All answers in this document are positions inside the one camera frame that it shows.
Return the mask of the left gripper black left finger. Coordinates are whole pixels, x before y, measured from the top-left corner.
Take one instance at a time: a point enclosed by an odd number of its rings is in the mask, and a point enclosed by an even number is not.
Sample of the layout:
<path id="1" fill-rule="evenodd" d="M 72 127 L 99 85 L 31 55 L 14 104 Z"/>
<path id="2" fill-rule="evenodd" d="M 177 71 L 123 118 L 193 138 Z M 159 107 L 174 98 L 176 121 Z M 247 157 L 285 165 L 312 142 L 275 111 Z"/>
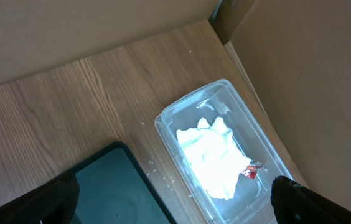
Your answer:
<path id="1" fill-rule="evenodd" d="M 0 223 L 70 223 L 79 193 L 75 174 L 62 174 L 1 206 Z"/>

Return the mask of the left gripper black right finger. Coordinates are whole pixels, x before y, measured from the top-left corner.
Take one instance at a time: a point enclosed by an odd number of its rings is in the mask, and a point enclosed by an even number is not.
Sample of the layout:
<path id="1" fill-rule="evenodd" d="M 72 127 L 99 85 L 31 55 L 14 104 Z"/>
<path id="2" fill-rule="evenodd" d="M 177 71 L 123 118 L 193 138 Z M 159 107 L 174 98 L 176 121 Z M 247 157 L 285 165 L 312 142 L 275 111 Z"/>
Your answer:
<path id="1" fill-rule="evenodd" d="M 271 205 L 278 224 L 351 224 L 351 211 L 285 176 L 273 180 Z"/>

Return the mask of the red snack wrapper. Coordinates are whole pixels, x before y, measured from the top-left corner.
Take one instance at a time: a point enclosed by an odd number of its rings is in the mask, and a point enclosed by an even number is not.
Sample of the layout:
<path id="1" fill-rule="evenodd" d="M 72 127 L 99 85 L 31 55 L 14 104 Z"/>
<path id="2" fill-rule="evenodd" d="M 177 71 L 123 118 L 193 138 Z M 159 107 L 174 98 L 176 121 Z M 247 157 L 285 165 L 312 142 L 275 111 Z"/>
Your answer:
<path id="1" fill-rule="evenodd" d="M 258 161 L 251 161 L 250 164 L 241 172 L 247 178 L 255 179 L 257 172 L 263 167 L 263 163 Z"/>

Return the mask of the white napkin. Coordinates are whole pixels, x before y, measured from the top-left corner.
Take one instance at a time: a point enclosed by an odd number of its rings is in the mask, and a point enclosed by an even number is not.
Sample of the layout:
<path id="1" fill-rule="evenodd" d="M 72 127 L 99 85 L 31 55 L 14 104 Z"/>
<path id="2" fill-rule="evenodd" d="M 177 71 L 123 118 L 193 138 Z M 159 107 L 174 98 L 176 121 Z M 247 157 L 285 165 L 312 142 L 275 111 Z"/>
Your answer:
<path id="1" fill-rule="evenodd" d="M 251 159 L 244 156 L 223 118 L 212 124 L 201 118 L 197 127 L 176 131 L 177 141 L 199 184 L 212 198 L 234 197 L 241 172 Z"/>

